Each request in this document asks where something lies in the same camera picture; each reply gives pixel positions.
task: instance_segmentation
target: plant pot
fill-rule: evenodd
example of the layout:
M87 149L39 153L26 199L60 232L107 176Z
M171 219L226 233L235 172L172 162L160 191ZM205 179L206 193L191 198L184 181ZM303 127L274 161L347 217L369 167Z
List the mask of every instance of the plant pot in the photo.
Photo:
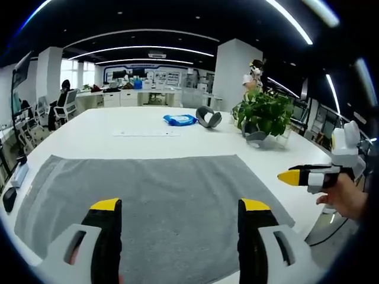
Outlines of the plant pot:
M242 136L248 142L253 142L255 144L260 144L267 137L263 131L260 131L258 127L251 123L250 121L245 121L242 123Z
M291 126L286 125L284 133L276 137L279 147L285 148L291 135Z

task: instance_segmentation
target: white office chair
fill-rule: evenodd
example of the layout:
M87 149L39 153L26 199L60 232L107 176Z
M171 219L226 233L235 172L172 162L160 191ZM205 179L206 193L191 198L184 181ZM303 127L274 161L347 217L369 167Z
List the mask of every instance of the white office chair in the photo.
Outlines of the white office chair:
M73 114L76 111L76 94L78 90L72 90L67 93L66 101L64 106L54 107L54 112L56 117L64 118L66 121L69 121L69 115Z
M37 143L33 133L29 129L28 117L23 117L21 123L16 124L16 128L19 133L18 138L20 139L20 142L23 145L25 153L32 152L36 147Z
M45 96L38 98L37 107L36 107L36 121L38 125L43 129L44 126L47 126L48 117L50 111L50 104L47 101Z

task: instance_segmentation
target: green leaves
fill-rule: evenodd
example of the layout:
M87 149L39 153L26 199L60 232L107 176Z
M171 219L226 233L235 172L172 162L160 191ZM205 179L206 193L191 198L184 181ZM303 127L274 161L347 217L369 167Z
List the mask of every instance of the green leaves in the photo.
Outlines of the green leaves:
M258 121L259 130L263 131L267 135L271 132L272 121L262 118Z
M242 128L244 121L258 125L264 133L281 135L290 123L291 100L279 94L259 93L257 90L246 92L243 101L233 108L233 117L238 120L237 127Z
M238 113L238 123L237 123L238 129L242 129L242 122L245 119L245 117L246 117L246 115L244 112Z

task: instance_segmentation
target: wet wipes package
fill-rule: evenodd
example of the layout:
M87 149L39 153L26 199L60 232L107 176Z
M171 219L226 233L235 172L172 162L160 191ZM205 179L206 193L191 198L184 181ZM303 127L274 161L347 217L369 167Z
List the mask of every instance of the wet wipes package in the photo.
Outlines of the wet wipes package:
M171 126L186 126L197 122L197 118L190 114L165 115L163 119Z

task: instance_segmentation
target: black cable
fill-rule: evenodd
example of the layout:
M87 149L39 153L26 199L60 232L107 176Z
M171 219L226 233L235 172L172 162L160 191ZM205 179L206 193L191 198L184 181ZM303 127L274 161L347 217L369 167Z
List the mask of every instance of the black cable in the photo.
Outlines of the black cable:
M357 180L357 182L356 182L357 185L358 185L359 182L361 181L362 177L363 177L363 175L361 175L361 176L359 177L359 179ZM365 188L365 186L366 186L366 180L367 180L367 178L365 178L365 182L364 182L364 184L363 184L363 188ZM334 235L335 233L337 233L338 230L341 229L343 225L345 225L345 223L347 222L347 220L349 220L349 218L345 218L344 222L343 222L343 223L342 223L342 224L341 224L341 225L340 225L340 226L339 226L339 227L338 227L333 233L331 233L331 235L328 236L326 239L324 239L324 240L322 240L322 241L319 241L319 242L316 243L316 244L310 244L309 246L310 246L310 247L314 247L314 246L317 246L317 245L319 245L319 244L324 243L325 241L328 241L328 239L330 239L331 237L333 237L333 235Z
M331 233L331 235L330 236L328 236L328 238L326 238L326 239L324 239L324 240L322 240L322 241L320 241L320 242L318 242L318 243L316 243L316 244L310 244L309 246L310 247L314 247L314 246L317 246L318 244L322 244L322 243L324 243L325 241L328 241L328 239L330 239L331 237L333 237L333 235L335 234L335 233L337 233L337 231L339 230L339 229L341 229L341 227L347 222L347 220L348 220L349 218L346 218L345 220L344 220L344 222L333 232L333 233Z

